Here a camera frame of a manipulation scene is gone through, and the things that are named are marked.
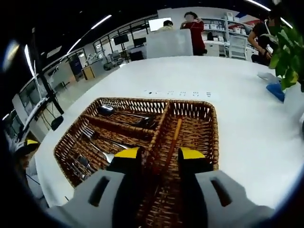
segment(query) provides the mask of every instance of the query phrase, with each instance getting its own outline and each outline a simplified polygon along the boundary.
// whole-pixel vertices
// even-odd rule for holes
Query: person
[[[173,29],[173,22],[170,20],[165,20],[163,22],[163,27],[159,28],[158,31],[170,31]]]
[[[262,65],[268,66],[271,59],[271,53],[267,50],[267,45],[269,45],[273,50],[276,49],[276,44],[271,42],[270,38],[263,36],[263,34],[270,34],[270,29],[273,26],[280,24],[280,17],[277,15],[276,10],[269,12],[269,17],[265,21],[257,23],[248,36],[248,42],[254,46],[258,51],[258,55],[253,55],[252,62],[260,63]]]
[[[201,36],[204,30],[204,22],[194,12],[185,13],[184,18],[186,21],[180,25],[180,29],[190,29],[193,55],[202,56],[206,54],[205,44]]]

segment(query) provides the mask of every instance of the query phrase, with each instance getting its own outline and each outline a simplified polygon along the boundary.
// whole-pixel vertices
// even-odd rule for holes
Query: computer screen
[[[149,20],[149,26],[151,32],[156,31],[161,27],[163,27],[163,22],[166,20],[171,20],[171,18],[159,18],[159,19]]]
[[[125,42],[128,42],[128,41],[129,41],[129,38],[128,38],[127,34],[114,37],[114,43],[115,43],[115,45],[119,45],[119,44],[122,44],[122,43],[125,43]]]
[[[147,39],[146,37],[143,37],[143,38],[139,38],[139,39],[134,39],[134,46],[140,46],[142,45],[143,43],[147,42]]]

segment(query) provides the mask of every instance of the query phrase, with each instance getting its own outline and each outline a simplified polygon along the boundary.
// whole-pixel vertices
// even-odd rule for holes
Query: wicker basket
[[[118,122],[133,123],[138,117],[114,114],[105,118],[98,114],[97,107],[110,105],[118,112],[133,114],[155,114],[158,125],[155,130],[132,127]],[[74,174],[70,164],[73,163],[86,175],[91,175],[76,160],[79,154],[85,156],[95,169],[105,169],[107,162],[102,154],[92,150],[88,140],[80,130],[89,126],[97,134],[119,142],[140,145],[145,149],[142,156],[145,169],[161,170],[165,166],[169,148],[174,136],[178,119],[182,117],[182,128],[178,137],[168,170],[163,177],[163,184],[157,190],[152,204],[148,195],[142,201],[138,211],[138,220],[149,227],[179,227],[180,219],[180,178],[177,164],[177,148],[189,147],[202,152],[213,169],[219,168],[219,137],[215,108],[207,102],[181,100],[151,100],[131,98],[98,98],[79,116],[67,130],[55,147],[55,158],[72,184],[76,187],[81,179]],[[111,153],[120,148],[102,138],[94,139],[94,144]]]

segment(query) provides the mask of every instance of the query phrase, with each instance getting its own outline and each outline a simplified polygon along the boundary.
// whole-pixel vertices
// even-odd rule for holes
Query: table surface
[[[211,102],[219,124],[219,168],[241,184],[255,204],[276,208],[300,173],[304,144],[283,104],[266,90],[258,72],[272,71],[243,60],[196,56],[146,59],[116,70],[70,106],[63,123],[48,132],[35,154],[49,206],[65,204],[65,197],[70,199],[74,193],[53,149],[85,108],[104,96]]]

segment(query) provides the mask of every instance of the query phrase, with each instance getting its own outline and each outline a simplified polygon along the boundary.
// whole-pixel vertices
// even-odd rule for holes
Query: blue object
[[[277,99],[284,102],[285,94],[282,91],[281,83],[270,83],[266,89],[271,92]]]

